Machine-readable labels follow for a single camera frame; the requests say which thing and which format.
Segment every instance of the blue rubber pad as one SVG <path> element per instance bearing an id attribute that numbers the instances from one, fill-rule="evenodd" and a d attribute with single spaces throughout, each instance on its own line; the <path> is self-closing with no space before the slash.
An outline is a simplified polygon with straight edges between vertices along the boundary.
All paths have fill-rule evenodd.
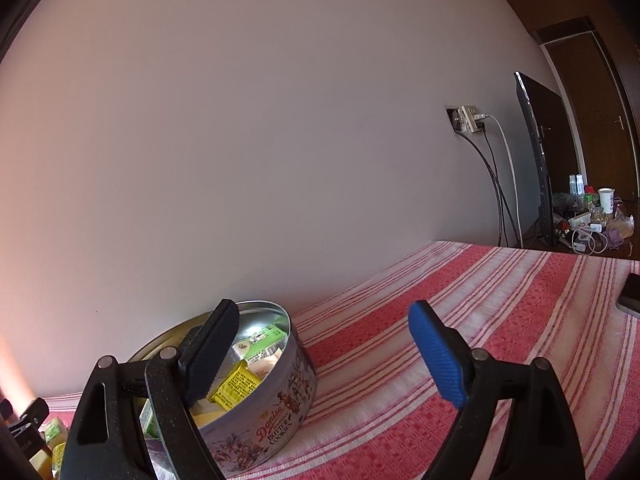
<path id="1" fill-rule="evenodd" d="M 409 332 L 440 395 L 457 409 L 462 408 L 467 398 L 462 366 L 449 349 L 440 330 L 418 303 L 409 307 L 408 321 Z M 437 322 L 444 328 L 439 319 Z"/>

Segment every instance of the blue gripper pad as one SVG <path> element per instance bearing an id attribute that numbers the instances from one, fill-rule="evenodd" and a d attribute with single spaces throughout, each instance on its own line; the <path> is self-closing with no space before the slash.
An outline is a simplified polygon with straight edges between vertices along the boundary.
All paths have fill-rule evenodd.
<path id="1" fill-rule="evenodd" d="M 443 399 L 451 402 L 457 409 L 462 408 L 467 399 L 465 389 L 464 362 L 461 348 L 451 348 L 449 343 L 455 345 L 457 341 L 451 341 L 448 337 L 447 327 L 433 311 L 426 301 L 417 301 L 409 307 L 409 332 L 414 338 L 433 381 Z"/>

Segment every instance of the striped tablecloth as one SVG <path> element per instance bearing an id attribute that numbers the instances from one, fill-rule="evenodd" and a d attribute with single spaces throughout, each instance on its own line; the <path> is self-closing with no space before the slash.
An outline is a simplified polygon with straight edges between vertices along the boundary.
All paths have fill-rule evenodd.
<path id="1" fill-rule="evenodd" d="M 456 242 L 421 248 L 294 316 L 318 368 L 316 400 L 293 440 L 239 478 L 420 478 L 455 416 L 408 331 L 408 307 L 421 299 L 471 347 L 518 363 L 547 357 L 574 414 L 587 476 L 605 478 L 640 426 L 640 331 L 614 307 L 639 267 Z M 507 414 L 498 406 L 475 478 L 488 477 Z"/>

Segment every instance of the wall socket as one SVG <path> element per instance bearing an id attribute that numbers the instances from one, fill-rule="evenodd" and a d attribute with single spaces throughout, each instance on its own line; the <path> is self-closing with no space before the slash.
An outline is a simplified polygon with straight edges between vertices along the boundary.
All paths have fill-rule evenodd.
<path id="1" fill-rule="evenodd" d="M 478 107 L 469 105 L 445 106 L 445 109 L 447 110 L 453 131 L 457 134 L 475 134 L 482 132 L 484 124 L 474 119 L 474 115 L 480 113 Z"/>

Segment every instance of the door frame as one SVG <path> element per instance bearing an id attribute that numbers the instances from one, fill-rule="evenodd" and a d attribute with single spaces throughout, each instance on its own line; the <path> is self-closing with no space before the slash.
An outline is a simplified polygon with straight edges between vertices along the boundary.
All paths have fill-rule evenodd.
<path id="1" fill-rule="evenodd" d="M 551 72 L 554 75 L 556 82 L 558 83 L 558 88 L 560 89 L 560 95 L 562 97 L 562 101 L 564 102 L 564 107 L 567 111 L 567 117 L 569 119 L 569 125 L 571 126 L 571 133 L 574 138 L 574 147 L 575 154 L 578 159 L 578 166 L 582 171 L 582 176 L 584 178 L 585 184 L 588 183 L 588 175 L 586 171 L 586 165 L 584 163 L 584 153 L 582 152 L 582 141 L 580 139 L 580 130 L 578 129 L 578 123 L 575 116 L 574 107 L 571 104 L 571 99 L 569 99 L 569 95 L 566 91 L 564 84 L 562 83 L 562 79 L 556 69 L 551 56 L 547 50 L 549 45 L 559 43 L 560 41 L 570 40 L 571 38 L 575 38 L 576 36 L 582 36 L 584 34 L 590 34 L 593 38 L 596 46 L 598 47 L 598 52 L 600 53 L 600 57 L 602 58 L 607 71 L 609 72 L 609 76 L 613 82 L 613 86 L 616 89 L 616 93 L 618 94 L 618 100 L 622 105 L 622 113 L 623 117 L 621 118 L 626 124 L 626 133 L 629 135 L 632 146 L 632 155 L 634 159 L 634 167 L 636 169 L 636 200 L 640 198 L 640 146 L 638 140 L 638 131 L 636 129 L 636 122 L 634 121 L 633 112 L 631 110 L 631 104 L 629 103 L 629 99 L 626 95 L 626 91 L 624 89 L 624 85 L 622 83 L 622 79 L 620 79 L 620 74 L 618 73 L 618 69 L 616 68 L 613 59 L 611 58 L 607 47 L 602 40 L 600 34 L 596 30 L 595 26 L 591 22 L 588 16 L 583 16 L 581 18 L 575 18 L 573 20 L 567 20 L 566 22 L 557 23 L 555 25 L 549 25 L 548 27 L 541 28 L 533 34 L 533 37 L 538 42 L 542 52 L 545 56 L 546 62 L 549 63 L 551 67 Z"/>

